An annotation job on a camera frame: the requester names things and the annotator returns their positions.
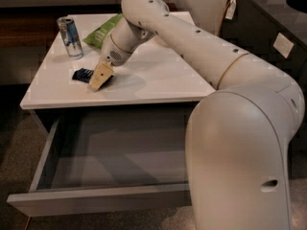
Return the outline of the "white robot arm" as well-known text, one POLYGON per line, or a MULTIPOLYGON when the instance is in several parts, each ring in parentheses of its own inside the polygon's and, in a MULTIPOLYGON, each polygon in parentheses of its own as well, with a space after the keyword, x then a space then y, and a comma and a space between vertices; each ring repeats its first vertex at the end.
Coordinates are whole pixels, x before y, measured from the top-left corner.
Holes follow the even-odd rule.
POLYGON ((103 69, 152 35, 212 85, 194 108, 185 154, 197 230, 292 230, 288 146, 305 113, 301 88, 263 59, 171 15, 162 0, 122 0, 103 69))

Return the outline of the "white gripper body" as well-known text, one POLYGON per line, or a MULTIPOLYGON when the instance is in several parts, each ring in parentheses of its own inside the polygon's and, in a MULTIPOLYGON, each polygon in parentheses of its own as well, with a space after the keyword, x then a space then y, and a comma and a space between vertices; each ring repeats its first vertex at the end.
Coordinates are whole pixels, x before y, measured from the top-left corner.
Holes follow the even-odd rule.
POLYGON ((130 57, 131 53, 120 49, 111 35, 106 38, 101 48, 100 61, 106 61, 113 66, 120 66, 126 63, 130 57))

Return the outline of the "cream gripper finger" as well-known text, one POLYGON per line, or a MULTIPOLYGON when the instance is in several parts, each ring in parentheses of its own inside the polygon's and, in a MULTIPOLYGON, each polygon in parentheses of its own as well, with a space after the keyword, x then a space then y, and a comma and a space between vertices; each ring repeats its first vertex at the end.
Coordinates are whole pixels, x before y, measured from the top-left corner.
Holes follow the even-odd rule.
POLYGON ((114 70, 110 62, 100 62, 90 78, 89 88, 93 91, 98 91, 104 83, 106 83, 113 75, 114 70))

